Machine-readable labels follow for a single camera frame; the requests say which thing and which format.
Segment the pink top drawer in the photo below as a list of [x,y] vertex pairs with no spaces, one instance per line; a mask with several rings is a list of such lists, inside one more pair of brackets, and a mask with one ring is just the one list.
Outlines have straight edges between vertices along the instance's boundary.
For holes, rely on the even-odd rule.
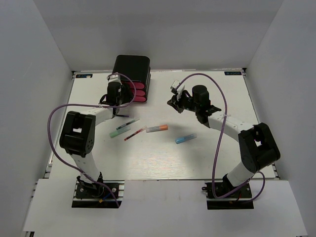
[[140,83],[140,82],[136,82],[134,84],[132,84],[131,82],[127,82],[127,84],[130,86],[131,89],[137,89],[137,90],[144,90],[146,87],[143,83]]

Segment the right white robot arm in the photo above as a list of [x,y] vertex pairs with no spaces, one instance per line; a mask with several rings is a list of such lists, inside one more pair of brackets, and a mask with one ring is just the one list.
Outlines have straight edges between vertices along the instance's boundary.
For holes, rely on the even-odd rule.
[[241,191],[241,184],[263,168],[280,159],[280,151],[270,128],[265,123],[251,124],[225,114],[211,104],[204,85],[196,85],[189,94],[183,86],[171,87],[173,96],[167,102],[177,112],[194,112],[204,126],[222,131],[239,144],[240,163],[222,181],[223,192],[234,197]]

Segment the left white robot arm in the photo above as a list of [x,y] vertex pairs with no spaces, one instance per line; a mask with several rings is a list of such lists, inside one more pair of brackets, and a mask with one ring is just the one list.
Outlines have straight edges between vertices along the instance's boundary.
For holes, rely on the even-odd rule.
[[104,192],[102,173],[92,155],[95,127],[117,116],[120,106],[133,100],[135,89],[132,82],[110,82],[98,106],[81,113],[69,111],[66,115],[59,145],[74,160],[80,172],[79,181],[88,184],[87,191],[93,197]]

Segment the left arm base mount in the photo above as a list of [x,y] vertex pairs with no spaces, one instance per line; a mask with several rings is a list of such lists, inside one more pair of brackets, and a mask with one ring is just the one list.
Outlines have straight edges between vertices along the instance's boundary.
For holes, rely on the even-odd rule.
[[[124,181],[104,181],[104,184],[111,189],[119,205],[121,205],[124,194]],[[106,188],[101,187],[98,191],[96,189],[87,188],[77,181],[72,208],[113,209],[118,208],[118,206]]]

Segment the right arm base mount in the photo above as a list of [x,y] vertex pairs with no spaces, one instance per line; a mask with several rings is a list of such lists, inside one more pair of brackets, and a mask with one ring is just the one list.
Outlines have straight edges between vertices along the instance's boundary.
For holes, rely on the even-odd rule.
[[212,183],[205,183],[201,188],[206,195],[208,210],[246,210],[253,209],[252,192],[249,184],[225,198],[215,198],[212,192]]

